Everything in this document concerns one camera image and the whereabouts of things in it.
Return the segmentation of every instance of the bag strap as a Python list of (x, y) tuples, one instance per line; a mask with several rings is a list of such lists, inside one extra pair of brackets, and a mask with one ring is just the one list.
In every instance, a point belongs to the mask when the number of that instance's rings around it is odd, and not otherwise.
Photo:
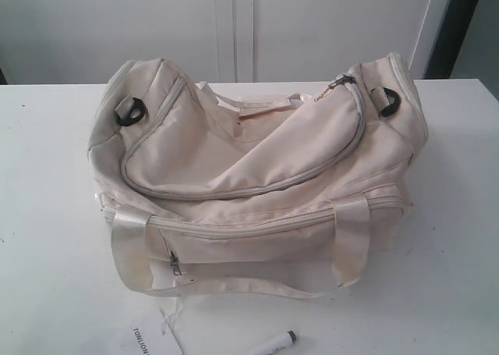
[(237, 101), (227, 98), (223, 95), (214, 92), (207, 82), (200, 83), (200, 90), (222, 100), (224, 103), (231, 105), (234, 112), (239, 113), (239, 118), (252, 117), (254, 115), (261, 115), (263, 113), (274, 112), (279, 110), (287, 110), (292, 108), (292, 101), (307, 101), (312, 98), (308, 94), (292, 94), (285, 98), (280, 98), (274, 101)]
[[(370, 216), (367, 200), (356, 195), (335, 204), (336, 231), (333, 249), (333, 273), (338, 287), (357, 281), (366, 265), (370, 239)], [(123, 283), (131, 290), (151, 296), (185, 296), (213, 293), (260, 293), (309, 299), (328, 292), (309, 293), (293, 289), (284, 283), (268, 279), (212, 278), (194, 282), (179, 281), (180, 285), (167, 289), (153, 288), (153, 274), (144, 233), (150, 214), (121, 206), (113, 219), (111, 248), (116, 269)]]

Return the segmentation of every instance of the white duffel bag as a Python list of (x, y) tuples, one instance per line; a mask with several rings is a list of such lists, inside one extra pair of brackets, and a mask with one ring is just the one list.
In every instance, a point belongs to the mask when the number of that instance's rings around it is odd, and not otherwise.
[[(90, 136), (97, 195), (122, 281), (155, 296), (312, 297), (270, 279), (189, 275), (193, 264), (329, 259), (338, 286), (386, 249), (410, 207), (402, 178), (427, 139), (398, 54), (319, 94), (234, 101), (157, 59), (109, 81)], [(176, 286), (153, 288), (150, 259)]]

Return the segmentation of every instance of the table surface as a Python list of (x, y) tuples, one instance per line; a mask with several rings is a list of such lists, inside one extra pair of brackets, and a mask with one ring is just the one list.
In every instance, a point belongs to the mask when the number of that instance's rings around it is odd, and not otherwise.
[[(237, 98), (324, 83), (216, 84)], [(417, 81), (430, 139), (406, 176), (415, 213), (354, 286), (318, 300), (184, 299), (187, 355), (239, 354), (290, 328), (293, 354), (497, 353), (499, 103), (478, 80)], [(94, 201), (87, 138), (103, 85), (0, 86), (0, 353), (75, 353), (174, 300), (128, 291)]]

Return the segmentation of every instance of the zipper pull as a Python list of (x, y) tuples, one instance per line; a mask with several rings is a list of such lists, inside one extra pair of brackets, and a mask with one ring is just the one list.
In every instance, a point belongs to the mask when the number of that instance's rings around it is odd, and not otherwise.
[(170, 251), (170, 266), (173, 269), (173, 275), (182, 275), (182, 271), (180, 270), (179, 258), (177, 255)]
[(345, 84), (345, 83), (357, 83), (357, 81), (356, 81), (356, 78), (351, 74), (347, 74), (347, 73), (340, 74), (339, 76), (336, 77), (335, 80), (333, 80), (331, 83), (329, 83), (327, 85), (327, 87), (324, 89), (324, 91), (322, 91), (322, 93), (319, 96), (317, 96), (314, 99), (314, 101), (319, 101), (324, 96), (326, 96), (326, 94), (329, 91), (333, 90), (336, 86), (339, 86), (340, 84)]

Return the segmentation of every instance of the pen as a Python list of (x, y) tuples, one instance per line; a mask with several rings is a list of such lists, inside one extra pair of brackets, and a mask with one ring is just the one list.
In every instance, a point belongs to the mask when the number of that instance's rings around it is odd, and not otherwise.
[(270, 355), (271, 353), (276, 353), (285, 347), (292, 346), (296, 340), (296, 334), (291, 330), (263, 343), (256, 349), (250, 351), (248, 355)]

